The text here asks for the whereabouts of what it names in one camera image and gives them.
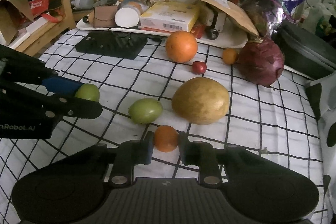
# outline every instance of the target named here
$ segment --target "brown wallet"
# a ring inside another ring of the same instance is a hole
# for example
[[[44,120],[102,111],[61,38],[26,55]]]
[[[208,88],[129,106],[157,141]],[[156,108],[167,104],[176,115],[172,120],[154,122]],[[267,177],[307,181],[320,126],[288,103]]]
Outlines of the brown wallet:
[[[116,22],[114,16],[118,10],[118,7],[113,6],[98,6],[94,8],[93,27],[115,27]]]

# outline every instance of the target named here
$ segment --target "melon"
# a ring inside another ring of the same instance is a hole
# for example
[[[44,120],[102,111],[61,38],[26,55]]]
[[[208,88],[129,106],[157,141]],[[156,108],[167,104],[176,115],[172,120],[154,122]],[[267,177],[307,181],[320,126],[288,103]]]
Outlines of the melon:
[[[172,98],[175,113],[194,124],[211,124],[227,114],[227,89],[217,81],[197,77],[182,84]]]

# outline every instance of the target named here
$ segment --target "green tomato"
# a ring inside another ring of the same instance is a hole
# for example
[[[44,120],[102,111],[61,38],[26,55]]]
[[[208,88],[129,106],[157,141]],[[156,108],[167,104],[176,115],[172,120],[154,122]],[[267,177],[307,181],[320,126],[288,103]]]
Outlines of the green tomato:
[[[128,114],[135,123],[151,123],[161,115],[162,109],[162,105],[158,100],[144,98],[131,105],[128,109]]]
[[[99,102],[99,88],[94,84],[83,84],[76,92],[75,97]]]

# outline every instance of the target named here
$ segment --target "checkered tablecloth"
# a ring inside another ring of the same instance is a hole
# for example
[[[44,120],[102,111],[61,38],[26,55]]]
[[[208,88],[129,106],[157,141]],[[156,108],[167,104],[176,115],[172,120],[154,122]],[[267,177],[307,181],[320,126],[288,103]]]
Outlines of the checkered tablecloth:
[[[64,117],[49,140],[0,140],[1,223],[19,222],[10,201],[19,178],[96,143],[116,147],[141,139],[148,130],[165,124],[187,132],[191,141],[209,142],[214,148],[239,145],[310,178],[320,192],[311,220],[316,224],[328,222],[320,139],[303,88],[304,78],[284,71],[273,88],[253,85],[234,66],[223,64],[222,49],[203,44],[187,64],[169,61],[165,43],[151,40],[135,60],[77,52],[74,46],[87,34],[76,29],[68,32],[40,59],[60,76],[97,85],[103,113],[95,120]],[[177,88],[196,77],[191,72],[193,61],[205,61],[208,69],[204,76],[218,81],[230,93],[229,113],[207,126],[189,124],[171,108]],[[43,86],[26,87],[48,93]],[[163,114],[150,125],[134,124],[128,116],[128,107],[140,98],[155,98],[163,105]],[[227,181],[223,167],[221,170],[223,181]],[[178,149],[171,153],[154,149],[150,165],[134,167],[135,177],[197,178],[197,172],[196,166],[182,165]]]

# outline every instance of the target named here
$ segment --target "onion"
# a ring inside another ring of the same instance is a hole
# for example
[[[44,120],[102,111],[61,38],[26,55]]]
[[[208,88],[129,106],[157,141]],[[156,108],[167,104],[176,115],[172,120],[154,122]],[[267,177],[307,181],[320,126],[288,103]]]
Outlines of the onion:
[[[258,38],[248,41],[241,49],[237,67],[248,81],[270,87],[284,69],[284,56],[272,40]]]

